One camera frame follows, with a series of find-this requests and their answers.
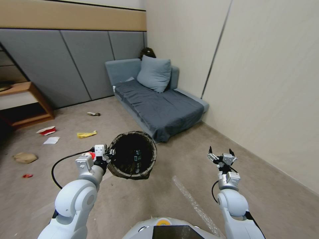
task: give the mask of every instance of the dark gray bedsheet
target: dark gray bedsheet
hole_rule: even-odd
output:
[[[167,142],[172,135],[192,127],[204,111],[200,103],[174,90],[157,93],[137,80],[115,86],[115,93],[145,123],[157,142]]]

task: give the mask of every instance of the beige carpet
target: beige carpet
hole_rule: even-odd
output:
[[[102,115],[88,116],[87,111]],[[55,114],[55,120],[17,130],[1,146],[0,238],[37,238],[48,224],[59,192],[51,179],[51,167],[57,160],[95,144],[109,145],[120,133],[140,130],[115,97],[63,108]],[[35,132],[52,125],[57,132],[50,136],[61,139],[55,145],[43,145],[49,136]],[[76,137],[77,132],[93,130],[98,134]],[[239,157],[233,166],[242,177],[240,192],[266,238],[318,238],[318,196],[203,123],[172,137],[168,143],[157,144],[158,157],[148,180],[114,176],[103,180],[87,222],[87,238],[121,238],[138,221],[158,216],[186,220],[209,231],[174,184],[174,176],[225,233],[222,214],[211,196],[218,170],[206,157],[210,145],[216,155],[230,147]],[[35,153],[39,159],[19,164],[12,159],[19,152]],[[77,177],[74,159],[56,168],[62,185]],[[25,173],[34,176],[21,178]]]

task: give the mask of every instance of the screen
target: screen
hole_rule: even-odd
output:
[[[204,239],[190,226],[154,226],[153,239]]]

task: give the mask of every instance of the sofa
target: sofa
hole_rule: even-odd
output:
[[[105,62],[115,97],[153,140],[168,139],[201,121],[208,110],[202,99],[177,88],[179,69],[171,66],[169,83],[157,93],[136,79],[141,70],[140,59]]]

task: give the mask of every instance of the sofa cushion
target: sofa cushion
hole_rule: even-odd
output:
[[[170,73],[169,59],[158,59],[143,55],[141,71],[137,75],[137,81],[149,89],[163,93],[169,83]]]
[[[115,95],[136,113],[156,142],[166,142],[172,135],[192,127],[204,112],[200,103],[175,90],[158,94],[136,80],[115,86]]]

